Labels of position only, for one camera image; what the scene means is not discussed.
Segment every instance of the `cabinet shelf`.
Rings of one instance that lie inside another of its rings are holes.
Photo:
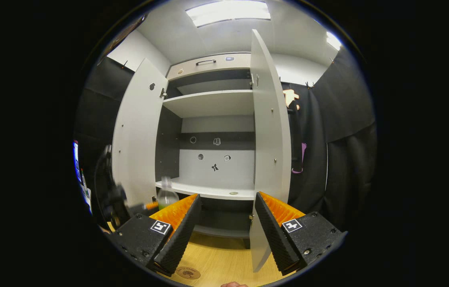
[[[223,90],[193,93],[163,101],[180,118],[238,116],[255,112],[252,90]]]
[[[162,182],[155,182],[156,187],[162,187]],[[184,181],[183,179],[177,177],[171,179],[171,190],[186,194],[200,194],[202,197],[206,198],[216,198],[216,199],[228,199],[228,200],[254,200],[255,199],[255,184],[250,182],[232,182],[226,187],[206,187],[201,185],[195,185],[191,182]]]

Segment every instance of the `wooden table surface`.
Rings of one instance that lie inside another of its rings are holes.
[[[251,250],[245,249],[241,239],[218,238],[196,232],[193,232],[178,267],[196,269],[201,277],[186,279],[176,272],[171,277],[164,277],[195,287],[220,287],[232,281],[256,287],[285,277],[277,270],[272,253],[260,271],[253,273]]]

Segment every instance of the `fluorescent light panel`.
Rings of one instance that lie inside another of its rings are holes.
[[[270,20],[265,2],[249,0],[225,0],[200,5],[186,10],[197,27],[223,20],[265,19]]]
[[[341,42],[331,33],[327,32],[327,43],[334,47],[334,49],[339,51],[341,48]]]

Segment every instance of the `sticker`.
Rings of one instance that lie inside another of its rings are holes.
[[[288,231],[288,233],[302,228],[302,225],[300,225],[300,223],[296,219],[283,222],[283,226]]]
[[[157,231],[160,234],[166,234],[170,226],[171,224],[169,223],[156,220],[152,227],[150,227],[150,229],[153,231]]]
[[[201,273],[198,270],[190,267],[178,267],[176,273],[178,276],[186,279],[198,279],[201,277]]]

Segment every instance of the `cabinet door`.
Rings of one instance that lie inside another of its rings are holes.
[[[255,191],[263,191],[287,202],[292,163],[288,112],[274,61],[258,31],[253,29],[252,33],[251,78],[256,134]],[[270,255],[270,247],[254,208],[253,215],[249,237],[253,272],[257,272]]]
[[[112,170],[129,206],[155,196],[155,141],[168,80],[144,59],[125,91],[113,133]]]

